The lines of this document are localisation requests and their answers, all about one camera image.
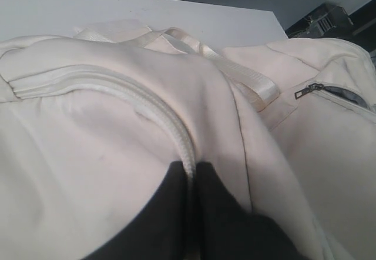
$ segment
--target carry handle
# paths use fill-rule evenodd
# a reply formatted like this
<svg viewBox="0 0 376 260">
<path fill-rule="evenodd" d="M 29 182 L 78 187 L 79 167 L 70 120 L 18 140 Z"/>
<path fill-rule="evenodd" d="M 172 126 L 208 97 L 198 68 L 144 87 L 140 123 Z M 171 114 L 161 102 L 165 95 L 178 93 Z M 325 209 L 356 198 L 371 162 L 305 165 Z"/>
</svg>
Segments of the carry handle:
<svg viewBox="0 0 376 260">
<path fill-rule="evenodd" d="M 241 89 L 256 111 L 263 110 L 279 96 L 279 88 L 270 78 L 219 55 L 209 46 L 181 29 L 169 28 L 162 31 L 150 31 L 138 38 L 121 43 L 143 48 L 162 35 L 172 36 L 188 45 L 195 53 L 211 60 L 222 73 Z"/>
</svg>

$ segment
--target white table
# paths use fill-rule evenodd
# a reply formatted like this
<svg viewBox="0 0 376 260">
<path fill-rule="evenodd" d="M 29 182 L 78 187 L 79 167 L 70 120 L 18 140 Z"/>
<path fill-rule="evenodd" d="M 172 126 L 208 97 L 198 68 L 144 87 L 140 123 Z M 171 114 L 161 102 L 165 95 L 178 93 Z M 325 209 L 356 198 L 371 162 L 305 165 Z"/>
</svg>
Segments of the white table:
<svg viewBox="0 0 376 260">
<path fill-rule="evenodd" d="M 73 27 L 138 19 L 176 26 L 214 48 L 287 38 L 272 12 L 175 0 L 0 0 L 0 41 L 21 35 L 72 36 Z"/>
</svg>

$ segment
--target backpack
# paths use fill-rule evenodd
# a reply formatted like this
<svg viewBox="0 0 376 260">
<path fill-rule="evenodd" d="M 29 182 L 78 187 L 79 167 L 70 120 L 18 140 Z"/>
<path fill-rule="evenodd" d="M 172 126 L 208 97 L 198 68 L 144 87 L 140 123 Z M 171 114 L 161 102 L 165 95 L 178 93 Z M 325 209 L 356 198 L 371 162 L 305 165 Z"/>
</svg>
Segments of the backpack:
<svg viewBox="0 0 376 260">
<path fill-rule="evenodd" d="M 121 27 L 112 43 L 90 29 L 0 43 L 0 257 L 85 258 L 133 224 L 169 175 L 181 177 L 173 161 L 182 161 L 189 207 L 195 164 L 209 161 L 242 208 L 273 218 L 303 255 L 351 259 L 321 229 L 252 106 L 277 100 L 250 88 L 271 81 L 163 36 L 139 48 Z M 181 214 L 182 202 L 171 210 Z M 158 216 L 147 218 L 168 227 Z"/>
</svg>

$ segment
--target metal zipper pull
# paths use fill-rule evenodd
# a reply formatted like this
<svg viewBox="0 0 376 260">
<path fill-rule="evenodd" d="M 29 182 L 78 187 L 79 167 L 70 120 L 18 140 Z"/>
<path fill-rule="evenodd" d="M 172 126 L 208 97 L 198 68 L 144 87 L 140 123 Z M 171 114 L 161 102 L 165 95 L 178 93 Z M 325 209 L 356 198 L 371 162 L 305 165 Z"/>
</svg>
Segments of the metal zipper pull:
<svg viewBox="0 0 376 260">
<path fill-rule="evenodd" d="M 311 85 L 307 86 L 306 88 L 303 88 L 302 90 L 297 91 L 295 93 L 295 99 L 299 99 L 306 94 L 309 94 L 313 91 L 320 91 L 324 88 L 325 88 L 325 86 L 323 84 L 311 84 Z"/>
</svg>

